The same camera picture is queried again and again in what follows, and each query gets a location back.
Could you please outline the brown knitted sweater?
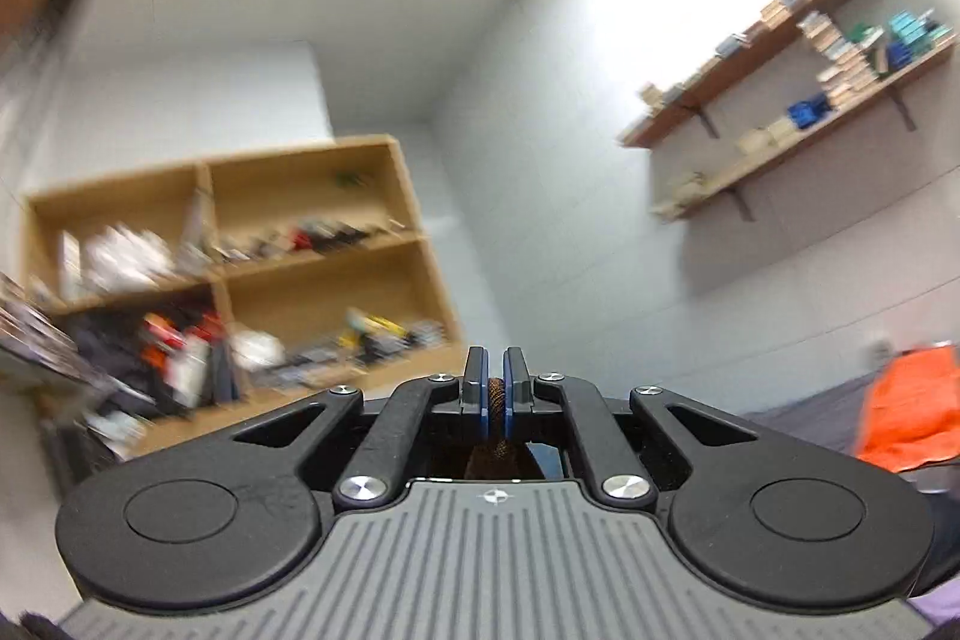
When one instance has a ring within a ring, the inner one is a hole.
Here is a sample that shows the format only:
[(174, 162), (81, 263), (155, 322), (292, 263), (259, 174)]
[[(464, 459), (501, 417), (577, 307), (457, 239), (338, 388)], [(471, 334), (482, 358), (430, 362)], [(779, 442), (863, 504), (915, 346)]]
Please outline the brown knitted sweater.
[(506, 392), (501, 378), (488, 381), (487, 432), (482, 442), (473, 447), (467, 461), (466, 478), (477, 481), (498, 481), (519, 476), (516, 450), (506, 437)]

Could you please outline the wooden cubby bookshelf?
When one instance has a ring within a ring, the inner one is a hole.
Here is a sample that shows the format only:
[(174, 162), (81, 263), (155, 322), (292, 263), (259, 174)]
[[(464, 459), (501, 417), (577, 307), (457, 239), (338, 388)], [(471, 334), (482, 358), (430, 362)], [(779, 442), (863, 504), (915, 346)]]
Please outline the wooden cubby bookshelf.
[(181, 237), (192, 197), (213, 247), (242, 245), (301, 221), (350, 224), (368, 239), (340, 250), (293, 250), (271, 259), (215, 262), (133, 292), (60, 301), (56, 319), (171, 304), (192, 292), (212, 296), (229, 336), (263, 331), (288, 349), (313, 346), (347, 326), (355, 310), (410, 326), (439, 326), (438, 344), (347, 375), (381, 398), (410, 378), (462, 367), (467, 349), (428, 241), (404, 154), (391, 136), (353, 136), (315, 148), (135, 170), (36, 193), (28, 200), (23, 262), (28, 278), (60, 283), (57, 245), (87, 241), (114, 224)]

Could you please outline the orange cloth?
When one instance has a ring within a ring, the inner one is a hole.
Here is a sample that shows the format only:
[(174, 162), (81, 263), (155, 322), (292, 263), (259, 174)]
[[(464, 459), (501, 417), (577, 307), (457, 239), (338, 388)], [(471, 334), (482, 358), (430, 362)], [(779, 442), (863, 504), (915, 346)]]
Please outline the orange cloth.
[(900, 354), (869, 386), (856, 456), (890, 473), (958, 458), (958, 357), (950, 342)]

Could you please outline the lower wooden wall shelf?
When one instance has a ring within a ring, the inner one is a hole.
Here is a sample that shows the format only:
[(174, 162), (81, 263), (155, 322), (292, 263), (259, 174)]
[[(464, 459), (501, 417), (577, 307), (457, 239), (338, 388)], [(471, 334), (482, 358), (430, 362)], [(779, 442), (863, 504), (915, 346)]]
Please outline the lower wooden wall shelf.
[(664, 221), (683, 220), (715, 198), (727, 195), (740, 214), (752, 218), (740, 187), (786, 163), (802, 149), (889, 99), (903, 124), (916, 127), (903, 103), (901, 89), (944, 65), (958, 44), (958, 32), (935, 19), (931, 10), (921, 14), (900, 11), (884, 26), (861, 26), (843, 32), (823, 11), (812, 11), (797, 29), (827, 66), (817, 74), (820, 91), (788, 107), (765, 127), (740, 138), (739, 157), (715, 174), (692, 172), (672, 188), (669, 197), (652, 206)]

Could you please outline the wooden wall shelf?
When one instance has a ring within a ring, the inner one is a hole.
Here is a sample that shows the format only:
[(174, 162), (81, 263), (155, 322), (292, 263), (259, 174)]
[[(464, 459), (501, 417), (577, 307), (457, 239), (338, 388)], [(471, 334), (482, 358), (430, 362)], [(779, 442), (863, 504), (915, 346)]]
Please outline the wooden wall shelf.
[(791, 47), (799, 39), (800, 21), (807, 14), (832, 13), (848, 2), (851, 0), (771, 0), (750, 28), (729, 35), (697, 71), (654, 97), (646, 115), (619, 136), (620, 145), (655, 148), (690, 119), (700, 120), (709, 138), (716, 140), (719, 131), (709, 117), (709, 104)]
[(715, 198), (727, 195), (740, 214), (752, 218), (740, 187), (786, 163), (802, 149), (889, 99), (903, 124), (916, 127), (903, 103), (901, 89), (944, 65), (958, 44), (958, 32), (935, 19), (931, 10), (921, 14), (900, 11), (884, 26), (861, 26), (843, 32), (823, 11), (812, 11), (797, 29), (827, 66), (817, 74), (820, 91), (788, 107), (765, 127), (740, 138), (739, 157), (715, 174), (692, 172), (672, 188), (669, 197), (652, 206), (664, 221), (683, 220)]

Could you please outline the upper wooden wall shelf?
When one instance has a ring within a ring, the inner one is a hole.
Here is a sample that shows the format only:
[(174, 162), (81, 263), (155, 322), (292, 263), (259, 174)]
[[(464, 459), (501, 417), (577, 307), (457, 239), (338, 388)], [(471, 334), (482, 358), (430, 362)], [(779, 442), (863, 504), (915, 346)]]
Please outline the upper wooden wall shelf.
[(619, 136), (620, 145), (655, 148), (690, 119), (700, 120), (709, 138), (716, 140), (719, 131), (709, 117), (709, 104), (791, 47), (799, 39), (800, 21), (807, 14), (832, 13), (848, 2), (851, 0), (771, 0), (750, 28), (729, 35), (697, 71), (654, 97), (646, 115)]

